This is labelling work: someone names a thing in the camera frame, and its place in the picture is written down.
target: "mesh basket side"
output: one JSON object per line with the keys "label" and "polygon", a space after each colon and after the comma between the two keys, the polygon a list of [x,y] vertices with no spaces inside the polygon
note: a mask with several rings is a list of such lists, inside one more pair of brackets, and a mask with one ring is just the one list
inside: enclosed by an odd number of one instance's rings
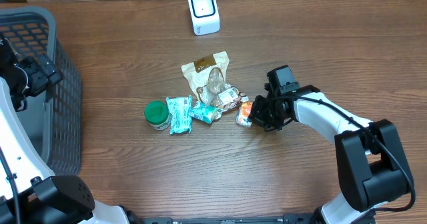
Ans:
{"label": "mesh basket side", "polygon": [[64,75],[52,89],[51,166],[56,175],[76,175],[81,155],[81,78],[57,41],[55,63]]}

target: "wooden table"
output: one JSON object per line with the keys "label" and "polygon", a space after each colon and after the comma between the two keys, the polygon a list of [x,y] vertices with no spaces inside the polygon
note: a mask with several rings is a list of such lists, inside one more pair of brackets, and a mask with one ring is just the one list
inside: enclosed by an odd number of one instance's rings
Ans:
{"label": "wooden table", "polygon": [[181,65],[227,51],[227,80],[251,100],[266,94],[268,71],[288,64],[302,85],[319,87],[345,109],[391,120],[418,200],[378,222],[424,222],[427,0],[218,5],[221,31],[196,37],[186,0],[40,4],[54,14],[83,77],[80,176],[96,199],[140,217],[243,217],[312,212],[340,192],[334,146],[300,123],[264,133],[237,126],[232,112],[211,126],[194,121],[189,135],[148,125],[150,101],[191,93]]}

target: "plastic container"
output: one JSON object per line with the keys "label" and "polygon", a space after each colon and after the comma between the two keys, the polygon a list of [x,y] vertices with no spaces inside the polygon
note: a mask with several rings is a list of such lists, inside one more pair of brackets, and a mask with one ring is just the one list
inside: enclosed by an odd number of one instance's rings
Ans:
{"label": "plastic container", "polygon": [[156,130],[162,131],[171,125],[171,115],[166,104],[161,101],[148,103],[144,111],[148,123]]}
{"label": "plastic container", "polygon": [[56,175],[77,175],[81,166],[81,79],[56,38],[52,14],[41,7],[0,9],[0,31],[20,54],[46,54],[62,71],[64,80],[17,113],[42,160]]}

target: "snack bag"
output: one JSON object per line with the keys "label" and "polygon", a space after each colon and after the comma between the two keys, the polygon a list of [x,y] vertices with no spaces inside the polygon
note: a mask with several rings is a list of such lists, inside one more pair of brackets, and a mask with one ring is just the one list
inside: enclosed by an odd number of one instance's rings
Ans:
{"label": "snack bag", "polygon": [[211,107],[205,103],[197,101],[194,107],[189,110],[189,115],[210,124],[213,120],[221,117],[221,111],[216,107]]}
{"label": "snack bag", "polygon": [[251,113],[251,109],[251,101],[243,103],[242,106],[239,108],[239,113],[236,117],[236,123],[244,127],[251,127],[252,122],[249,120],[249,114]]}
{"label": "snack bag", "polygon": [[191,133],[191,122],[193,119],[188,115],[191,109],[191,95],[189,97],[177,97],[169,99],[166,97],[167,108],[172,115],[170,134]]}
{"label": "snack bag", "polygon": [[226,83],[229,62],[227,53],[223,51],[181,67],[197,100],[208,106],[217,107],[221,112],[249,101],[245,93]]}

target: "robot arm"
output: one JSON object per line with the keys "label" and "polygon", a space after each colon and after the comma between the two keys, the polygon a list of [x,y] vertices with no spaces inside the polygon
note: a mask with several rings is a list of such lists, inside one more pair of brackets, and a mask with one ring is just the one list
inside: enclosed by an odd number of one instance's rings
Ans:
{"label": "robot arm", "polygon": [[[357,117],[332,103],[319,89],[311,85],[300,87],[287,65],[270,71],[267,76],[268,95],[256,97],[249,118],[265,131],[280,130],[290,121],[297,121],[315,129],[336,146],[342,193],[320,208],[320,223],[352,223],[367,210],[409,192],[414,198],[409,164],[391,122]],[[381,154],[381,160],[369,163],[366,155],[371,153]]]}
{"label": "robot arm", "polygon": [[37,61],[31,57],[18,61],[0,33],[0,150],[5,167],[0,167],[0,224],[129,223],[133,213],[94,200],[79,177],[56,177],[18,119],[16,112],[26,110],[27,97],[60,80],[61,72],[44,55]]}

